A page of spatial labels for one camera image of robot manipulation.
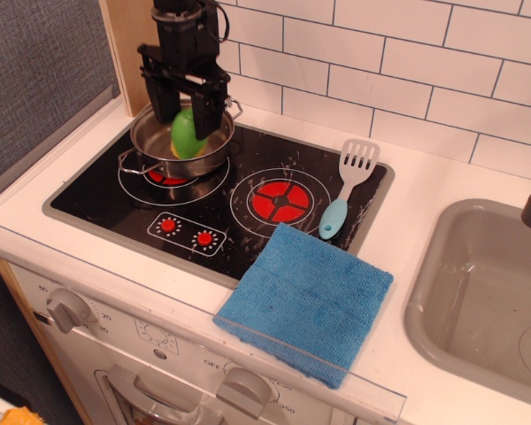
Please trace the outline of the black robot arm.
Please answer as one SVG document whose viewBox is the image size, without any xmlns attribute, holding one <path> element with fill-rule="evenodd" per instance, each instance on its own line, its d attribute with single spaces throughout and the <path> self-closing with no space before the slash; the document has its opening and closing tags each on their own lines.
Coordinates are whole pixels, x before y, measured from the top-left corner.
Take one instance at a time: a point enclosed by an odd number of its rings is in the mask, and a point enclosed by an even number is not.
<svg viewBox="0 0 531 425">
<path fill-rule="evenodd" d="M 151 17 L 157 24 L 159 45 L 142 44 L 141 72 L 156 118 L 174 120 L 182 94 L 191 99 L 196 138 L 217 130 L 228 97 L 230 76 L 218 65 L 219 34 L 215 1 L 155 1 Z"/>
</svg>

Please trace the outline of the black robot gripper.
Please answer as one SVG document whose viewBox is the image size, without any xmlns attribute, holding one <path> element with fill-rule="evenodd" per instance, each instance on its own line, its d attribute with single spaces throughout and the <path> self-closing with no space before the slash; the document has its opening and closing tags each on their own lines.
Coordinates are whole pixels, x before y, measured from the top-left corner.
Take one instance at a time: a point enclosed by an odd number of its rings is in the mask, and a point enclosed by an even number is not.
<svg viewBox="0 0 531 425">
<path fill-rule="evenodd" d="M 222 8 L 153 8 L 159 46 L 143 44 L 142 77 L 160 123 L 172 122 L 181 110 L 180 93 L 191 95 L 196 139 L 217 130 L 228 98 L 230 76 L 217 64 Z"/>
</svg>

